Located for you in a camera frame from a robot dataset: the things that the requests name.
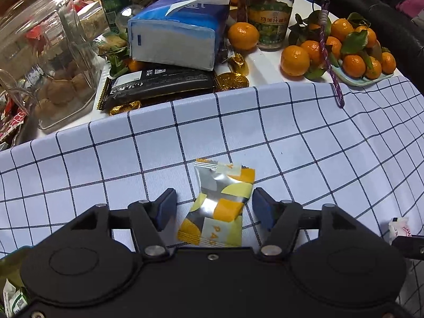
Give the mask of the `small white hawthorn stick packet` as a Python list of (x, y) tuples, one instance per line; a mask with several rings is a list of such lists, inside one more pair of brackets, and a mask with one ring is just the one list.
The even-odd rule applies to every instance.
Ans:
[(389, 228), (389, 242), (392, 242), (399, 236), (401, 237), (411, 237), (412, 233), (409, 227), (409, 218), (401, 217), (401, 218), (393, 218), (388, 223)]

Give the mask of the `yellow silver pastry packet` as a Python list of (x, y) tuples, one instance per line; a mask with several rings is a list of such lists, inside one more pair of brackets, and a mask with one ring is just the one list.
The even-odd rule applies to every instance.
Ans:
[(243, 209), (255, 170), (240, 164), (196, 159), (200, 191), (178, 229), (178, 240), (203, 247), (240, 247)]

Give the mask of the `green white snack packet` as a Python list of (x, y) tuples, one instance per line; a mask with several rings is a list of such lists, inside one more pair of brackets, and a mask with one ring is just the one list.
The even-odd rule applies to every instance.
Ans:
[(3, 288), (3, 300), (7, 317), (13, 317), (28, 305), (24, 288), (17, 288), (8, 279)]

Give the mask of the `white blue checkered tablecloth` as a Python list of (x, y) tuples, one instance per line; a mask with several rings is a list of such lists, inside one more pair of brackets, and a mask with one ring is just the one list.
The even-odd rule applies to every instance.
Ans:
[(1, 254), (34, 245), (96, 203), (123, 208), (167, 187), (182, 220), (198, 158), (255, 171), (308, 208), (335, 203), (377, 235), (394, 217), (423, 233), (423, 95), (402, 76), (367, 88), (276, 83), (140, 108), (1, 152)]

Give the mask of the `black snack package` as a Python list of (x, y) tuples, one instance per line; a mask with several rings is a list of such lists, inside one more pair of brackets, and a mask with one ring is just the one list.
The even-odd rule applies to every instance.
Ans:
[(155, 104), (160, 100), (212, 93), (216, 88), (216, 76), (212, 72), (176, 66), (153, 66), (118, 78), (107, 78), (97, 109), (109, 111), (136, 100)]

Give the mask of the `gold foil coin chocolate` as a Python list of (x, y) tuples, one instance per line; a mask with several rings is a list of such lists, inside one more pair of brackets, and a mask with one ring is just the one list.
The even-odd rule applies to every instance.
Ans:
[(249, 80), (246, 76), (232, 72), (215, 75), (214, 81), (216, 83), (216, 92), (247, 88), (250, 85)]

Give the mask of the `gold teal tin tray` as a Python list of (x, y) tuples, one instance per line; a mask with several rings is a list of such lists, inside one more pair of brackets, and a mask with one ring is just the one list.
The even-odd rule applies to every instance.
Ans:
[(29, 302), (29, 295), (21, 279), (20, 269), (31, 250), (29, 246), (24, 246), (1, 259), (1, 317), (7, 317), (3, 300), (3, 288), (7, 279), (17, 288), (24, 288)]

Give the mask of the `light blue fruit plate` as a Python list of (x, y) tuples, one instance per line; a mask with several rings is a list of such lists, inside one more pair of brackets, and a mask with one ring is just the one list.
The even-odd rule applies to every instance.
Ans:
[(331, 68), (333, 69), (333, 72), (341, 82), (345, 83), (346, 85), (359, 88), (378, 83), (393, 76), (393, 73), (389, 75), (382, 73), (377, 79), (372, 80), (366, 77), (352, 78), (343, 71), (343, 68), (341, 66), (335, 67), (332, 65)]

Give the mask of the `gold foil ingot chocolate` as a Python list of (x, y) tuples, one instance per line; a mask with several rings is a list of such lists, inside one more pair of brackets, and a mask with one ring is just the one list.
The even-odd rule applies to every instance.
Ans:
[(240, 53), (235, 52), (233, 56), (228, 58), (227, 63), (232, 73), (248, 76), (249, 74), (248, 64), (246, 63), (244, 57)]

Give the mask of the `pile of red snack packets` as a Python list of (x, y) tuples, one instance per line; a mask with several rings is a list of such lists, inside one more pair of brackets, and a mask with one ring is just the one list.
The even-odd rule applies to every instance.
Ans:
[(1, 93), (0, 150), (13, 147), (26, 120), (24, 112), (6, 91)]

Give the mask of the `large glass cookie jar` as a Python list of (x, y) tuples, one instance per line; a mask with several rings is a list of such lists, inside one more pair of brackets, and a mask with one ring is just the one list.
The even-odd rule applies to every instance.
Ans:
[(73, 0), (21, 0), (1, 18), (1, 84), (23, 98), (39, 129), (79, 115), (100, 76)]

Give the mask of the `loose orange mandarin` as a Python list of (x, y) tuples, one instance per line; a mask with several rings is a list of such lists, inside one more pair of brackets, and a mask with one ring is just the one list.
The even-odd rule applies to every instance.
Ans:
[(249, 51), (257, 46), (259, 31), (255, 26), (247, 22), (236, 22), (229, 27), (227, 32), (231, 45), (242, 51)]

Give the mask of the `blue white tissue pack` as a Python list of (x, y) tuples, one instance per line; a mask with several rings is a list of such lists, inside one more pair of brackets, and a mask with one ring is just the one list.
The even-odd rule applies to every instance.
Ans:
[(159, 0), (127, 25), (130, 55), (146, 63), (212, 71), (230, 0)]

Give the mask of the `black sofa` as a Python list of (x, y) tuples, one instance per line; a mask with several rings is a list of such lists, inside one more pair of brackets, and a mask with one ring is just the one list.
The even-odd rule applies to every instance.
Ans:
[(397, 68), (423, 92), (423, 29), (397, 5), (405, 0), (331, 0), (329, 11), (347, 17), (356, 12), (370, 21), (380, 44), (395, 56)]

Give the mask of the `glass jar with yellow label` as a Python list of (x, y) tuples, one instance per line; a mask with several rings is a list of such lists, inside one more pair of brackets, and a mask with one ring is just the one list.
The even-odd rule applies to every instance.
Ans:
[(259, 49), (282, 48), (293, 4), (294, 0), (246, 0), (247, 21), (259, 32)]

